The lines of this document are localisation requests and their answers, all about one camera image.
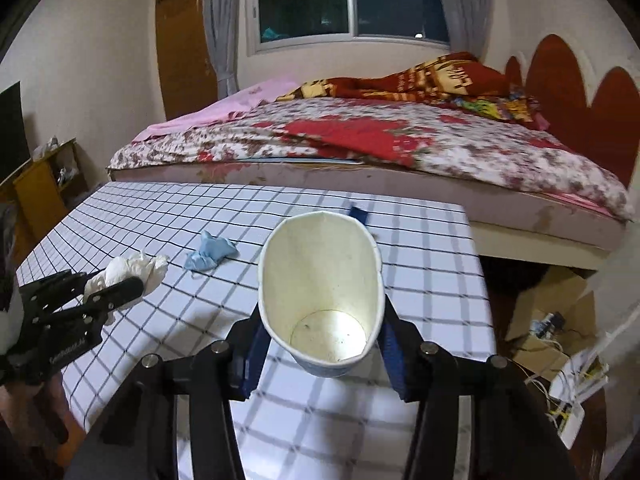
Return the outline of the white tissue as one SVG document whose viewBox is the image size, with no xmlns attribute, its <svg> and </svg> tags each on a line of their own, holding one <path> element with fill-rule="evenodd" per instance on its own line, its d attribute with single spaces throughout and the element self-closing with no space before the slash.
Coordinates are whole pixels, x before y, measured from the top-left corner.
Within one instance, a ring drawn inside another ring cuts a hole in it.
<svg viewBox="0 0 640 480">
<path fill-rule="evenodd" d="M 87 301 L 95 292 L 116 285 L 126 278 L 140 278 L 144 285 L 142 296 L 115 309 L 116 312 L 127 311 L 140 304 L 143 297 L 154 292 L 162 284 L 167 268 L 168 258 L 163 255 L 151 257 L 144 252 L 139 252 L 130 257 L 115 257 L 104 270 L 99 271 L 85 284 L 84 301 Z"/>
</svg>

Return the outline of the blue white paper cup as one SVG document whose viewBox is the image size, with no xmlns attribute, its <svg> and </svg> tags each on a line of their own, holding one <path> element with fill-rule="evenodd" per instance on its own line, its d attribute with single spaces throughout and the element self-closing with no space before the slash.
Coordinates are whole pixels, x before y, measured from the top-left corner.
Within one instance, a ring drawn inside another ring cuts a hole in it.
<svg viewBox="0 0 640 480">
<path fill-rule="evenodd" d="M 343 376 L 380 333 L 382 270 L 373 236 L 347 214 L 319 210 L 287 218 L 259 257 L 262 325 L 307 373 Z"/>
</svg>

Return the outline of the white modem box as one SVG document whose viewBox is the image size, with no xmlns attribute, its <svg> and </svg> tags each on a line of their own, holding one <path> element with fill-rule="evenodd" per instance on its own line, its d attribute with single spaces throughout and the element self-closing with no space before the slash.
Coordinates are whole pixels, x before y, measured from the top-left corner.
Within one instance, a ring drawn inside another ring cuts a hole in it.
<svg viewBox="0 0 640 480">
<path fill-rule="evenodd" d="M 585 418 L 585 410 L 582 404 L 566 404 L 549 413 L 549 417 L 555 424 L 556 432 L 560 437 L 564 446 L 570 450 L 582 428 L 582 422 Z"/>
</svg>

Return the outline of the white wifi router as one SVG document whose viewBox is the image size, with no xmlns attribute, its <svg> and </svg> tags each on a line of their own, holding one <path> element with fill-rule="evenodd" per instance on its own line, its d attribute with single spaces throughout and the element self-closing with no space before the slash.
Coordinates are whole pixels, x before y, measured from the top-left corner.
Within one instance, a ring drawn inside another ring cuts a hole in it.
<svg viewBox="0 0 640 480">
<path fill-rule="evenodd" d="M 552 399 L 570 405 L 582 404 L 608 383 L 610 367 L 591 349 L 572 356 L 553 378 L 549 394 Z"/>
</svg>

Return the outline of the brown cardboard box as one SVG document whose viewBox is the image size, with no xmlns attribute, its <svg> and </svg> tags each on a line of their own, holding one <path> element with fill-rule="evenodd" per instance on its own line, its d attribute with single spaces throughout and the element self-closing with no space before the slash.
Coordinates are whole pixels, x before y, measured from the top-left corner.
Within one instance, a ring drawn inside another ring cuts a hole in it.
<svg viewBox="0 0 640 480">
<path fill-rule="evenodd" d="M 506 332 L 513 361 L 548 382 L 596 339 L 593 293 L 567 268 L 549 269 L 537 286 L 520 293 Z"/>
</svg>

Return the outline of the wooden side cabinet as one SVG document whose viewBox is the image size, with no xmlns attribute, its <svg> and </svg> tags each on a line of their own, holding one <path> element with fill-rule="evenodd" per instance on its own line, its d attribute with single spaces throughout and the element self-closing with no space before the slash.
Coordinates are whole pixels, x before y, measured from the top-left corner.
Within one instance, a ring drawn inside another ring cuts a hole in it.
<svg viewBox="0 0 640 480">
<path fill-rule="evenodd" d="M 35 162 L 25 162 L 1 183 L 1 203 L 15 210 L 16 266 L 88 191 L 75 139 L 62 143 Z"/>
</svg>

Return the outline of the light blue crumpled mask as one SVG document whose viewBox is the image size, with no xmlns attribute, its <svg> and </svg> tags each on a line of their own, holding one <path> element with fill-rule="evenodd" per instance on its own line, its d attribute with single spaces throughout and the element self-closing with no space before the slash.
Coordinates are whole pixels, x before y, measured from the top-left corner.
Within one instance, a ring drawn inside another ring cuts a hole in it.
<svg viewBox="0 0 640 480">
<path fill-rule="evenodd" d="M 191 272 L 213 271 L 224 259 L 238 254 L 235 244 L 228 238 L 213 236 L 208 231 L 200 234 L 200 244 L 186 256 L 183 269 Z"/>
</svg>

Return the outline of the white checkered tablecloth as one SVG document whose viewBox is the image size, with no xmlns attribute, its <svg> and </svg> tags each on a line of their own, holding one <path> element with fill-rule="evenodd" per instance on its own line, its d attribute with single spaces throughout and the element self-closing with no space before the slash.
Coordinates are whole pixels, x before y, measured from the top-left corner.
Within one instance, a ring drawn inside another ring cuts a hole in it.
<svg viewBox="0 0 640 480">
<path fill-rule="evenodd" d="M 360 193 L 238 184 L 104 185 L 68 214 L 20 265 L 23 283 L 58 271 L 91 272 L 113 258 L 144 252 L 168 258 L 163 283 L 116 315 L 103 341 L 63 373 L 70 408 L 90 427 L 142 356 L 190 356 L 224 338 L 252 312 L 268 283 L 287 315 L 352 300 L 355 266 L 344 235 L 335 255 L 320 240 L 262 255 L 285 219 L 358 207 L 378 244 L 386 294 L 423 338 L 464 358 L 495 350 L 485 282 L 471 229 L 459 205 Z M 305 372 L 273 344 L 256 391 L 231 407 L 250 479 L 398 479 L 404 472 L 416 407 L 390 388 L 370 352 L 339 378 Z"/>
</svg>

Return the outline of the black television screen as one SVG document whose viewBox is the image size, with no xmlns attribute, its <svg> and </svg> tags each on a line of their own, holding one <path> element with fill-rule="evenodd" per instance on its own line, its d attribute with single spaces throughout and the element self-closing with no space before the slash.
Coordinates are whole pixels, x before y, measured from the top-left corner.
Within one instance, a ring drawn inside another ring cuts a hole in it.
<svg viewBox="0 0 640 480">
<path fill-rule="evenodd" d="M 0 142 L 0 180 L 4 182 L 32 160 L 25 133 L 19 82 L 0 94 Z"/>
</svg>

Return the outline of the dark blue crumpled cloth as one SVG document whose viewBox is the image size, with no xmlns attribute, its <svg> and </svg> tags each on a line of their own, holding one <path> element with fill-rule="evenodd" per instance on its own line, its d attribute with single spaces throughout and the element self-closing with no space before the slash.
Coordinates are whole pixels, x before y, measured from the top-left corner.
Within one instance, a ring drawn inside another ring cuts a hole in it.
<svg viewBox="0 0 640 480">
<path fill-rule="evenodd" d="M 369 213 L 354 204 L 349 206 L 348 215 L 350 218 L 359 221 L 364 226 L 368 224 Z"/>
</svg>

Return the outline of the brown wooden door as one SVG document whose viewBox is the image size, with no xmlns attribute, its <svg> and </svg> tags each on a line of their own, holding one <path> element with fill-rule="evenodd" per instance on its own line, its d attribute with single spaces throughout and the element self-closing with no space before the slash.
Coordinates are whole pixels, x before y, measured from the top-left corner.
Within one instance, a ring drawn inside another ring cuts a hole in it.
<svg viewBox="0 0 640 480">
<path fill-rule="evenodd" d="M 155 38 L 165 116 L 176 118 L 215 102 L 203 0 L 155 0 Z"/>
</svg>

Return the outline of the bed with floral bedding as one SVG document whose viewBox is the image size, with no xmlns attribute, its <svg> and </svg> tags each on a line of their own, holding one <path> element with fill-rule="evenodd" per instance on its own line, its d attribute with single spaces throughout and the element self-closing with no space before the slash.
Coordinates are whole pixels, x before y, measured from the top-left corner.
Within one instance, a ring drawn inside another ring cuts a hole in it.
<svg viewBox="0 0 640 480">
<path fill-rule="evenodd" d="M 611 171 L 552 134 L 463 110 L 320 98 L 272 102 L 134 140 L 116 180 L 396 195 L 463 207 L 484 255 L 597 268 L 636 213 Z"/>
</svg>

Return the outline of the grey left curtain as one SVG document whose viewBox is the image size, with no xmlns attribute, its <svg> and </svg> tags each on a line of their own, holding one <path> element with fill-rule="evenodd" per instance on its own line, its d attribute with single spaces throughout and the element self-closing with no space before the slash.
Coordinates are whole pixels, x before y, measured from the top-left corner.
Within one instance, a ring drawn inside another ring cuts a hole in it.
<svg viewBox="0 0 640 480">
<path fill-rule="evenodd" d="M 238 59 L 239 0 L 203 0 L 205 41 L 217 78 L 218 99 L 239 91 Z"/>
</svg>

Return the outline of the red scalloped headboard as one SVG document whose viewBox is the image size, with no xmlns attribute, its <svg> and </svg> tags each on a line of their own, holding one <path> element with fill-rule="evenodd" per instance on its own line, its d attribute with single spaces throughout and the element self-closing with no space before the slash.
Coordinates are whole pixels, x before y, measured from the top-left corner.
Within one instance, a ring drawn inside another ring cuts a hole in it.
<svg viewBox="0 0 640 480">
<path fill-rule="evenodd" d="M 536 47 L 529 68 L 511 56 L 506 78 L 537 99 L 558 140 L 631 184 L 639 154 L 639 90 L 626 70 L 611 68 L 588 99 L 576 55 L 551 34 Z"/>
</svg>

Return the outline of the red patterned blanket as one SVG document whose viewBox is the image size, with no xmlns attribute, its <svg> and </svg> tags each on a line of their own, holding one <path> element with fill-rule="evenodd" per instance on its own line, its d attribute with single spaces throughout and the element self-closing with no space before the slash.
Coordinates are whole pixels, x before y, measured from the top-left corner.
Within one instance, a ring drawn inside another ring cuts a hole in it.
<svg viewBox="0 0 640 480">
<path fill-rule="evenodd" d="M 308 81 L 278 96 L 277 100 L 313 98 L 423 103 L 458 108 L 533 130 L 549 128 L 533 96 L 470 52 L 446 54 L 380 78 L 334 77 Z"/>
</svg>

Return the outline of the window with white frame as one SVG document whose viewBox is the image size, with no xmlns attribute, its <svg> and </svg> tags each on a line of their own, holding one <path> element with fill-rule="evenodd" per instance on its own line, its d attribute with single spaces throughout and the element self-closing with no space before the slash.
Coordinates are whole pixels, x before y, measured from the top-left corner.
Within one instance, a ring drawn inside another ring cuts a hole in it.
<svg viewBox="0 0 640 480">
<path fill-rule="evenodd" d="M 248 0 L 254 52 L 340 41 L 400 41 L 446 48 L 442 0 Z"/>
</svg>

